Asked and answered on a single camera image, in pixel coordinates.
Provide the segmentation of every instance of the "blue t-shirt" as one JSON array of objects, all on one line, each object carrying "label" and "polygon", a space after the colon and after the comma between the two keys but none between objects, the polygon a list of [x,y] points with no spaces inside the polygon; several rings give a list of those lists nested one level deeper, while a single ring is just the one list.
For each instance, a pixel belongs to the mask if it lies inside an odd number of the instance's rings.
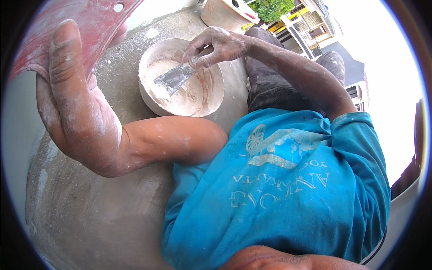
[{"label": "blue t-shirt", "polygon": [[365,112],[330,124],[314,111],[254,111],[213,161],[175,164],[174,179],[162,254],[175,269],[217,269],[251,245],[358,263],[390,212],[384,156]]}]

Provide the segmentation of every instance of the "hand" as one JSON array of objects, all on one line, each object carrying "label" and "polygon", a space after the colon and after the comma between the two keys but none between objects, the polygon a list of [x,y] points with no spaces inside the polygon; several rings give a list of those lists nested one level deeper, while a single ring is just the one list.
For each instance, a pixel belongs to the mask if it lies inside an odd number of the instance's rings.
[{"label": "hand", "polygon": [[220,27],[211,26],[196,36],[186,48],[182,63],[189,61],[206,46],[212,44],[214,52],[200,57],[196,68],[210,67],[223,61],[232,61],[246,54],[249,49],[247,37]]},{"label": "hand", "polygon": [[[120,43],[127,26],[114,36],[110,46]],[[59,149],[89,169],[116,163],[122,126],[103,93],[96,76],[86,81],[81,37],[73,20],[54,31],[49,52],[50,82],[36,76],[36,99],[42,121]]]}]

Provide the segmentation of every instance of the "dark pants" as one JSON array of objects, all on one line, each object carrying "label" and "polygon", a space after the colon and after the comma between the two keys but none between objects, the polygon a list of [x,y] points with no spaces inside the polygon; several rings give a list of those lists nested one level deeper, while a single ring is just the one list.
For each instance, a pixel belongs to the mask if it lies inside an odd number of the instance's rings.
[{"label": "dark pants", "polygon": [[[245,35],[259,38],[265,42],[283,48],[282,44],[268,31],[259,28],[250,28]],[[325,67],[345,86],[345,65],[342,57],[335,51],[329,51],[318,58],[316,63]],[[246,57],[246,69],[249,75],[251,90],[248,96],[248,113],[265,108],[277,108],[288,111],[312,110],[324,117],[325,112],[320,106],[312,103],[279,73],[267,67],[262,62]]]}]

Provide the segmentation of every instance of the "concrete floor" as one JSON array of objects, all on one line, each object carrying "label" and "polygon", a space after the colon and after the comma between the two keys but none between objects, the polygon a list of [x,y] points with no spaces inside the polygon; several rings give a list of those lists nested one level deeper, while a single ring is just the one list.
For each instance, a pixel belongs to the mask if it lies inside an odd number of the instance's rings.
[{"label": "concrete floor", "polygon": [[[131,33],[100,60],[98,86],[125,124],[156,117],[141,98],[138,64],[152,44],[191,40],[205,28],[202,6],[161,17]],[[147,38],[155,28],[159,34]],[[220,64],[225,97],[205,117],[229,133],[247,112],[243,59]],[[155,164],[106,179],[58,150],[45,133],[30,165],[25,217],[30,239],[57,269],[170,269],[160,254],[165,204],[174,189],[172,164]]]}]

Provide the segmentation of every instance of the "hole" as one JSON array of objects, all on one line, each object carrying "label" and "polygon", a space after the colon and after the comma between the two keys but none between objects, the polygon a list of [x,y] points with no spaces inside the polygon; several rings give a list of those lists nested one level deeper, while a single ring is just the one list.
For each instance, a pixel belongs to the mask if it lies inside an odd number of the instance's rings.
[{"label": "hole", "polygon": [[124,4],[122,2],[118,2],[117,4],[115,4],[114,6],[114,11],[115,12],[120,12],[122,11],[124,8]]}]

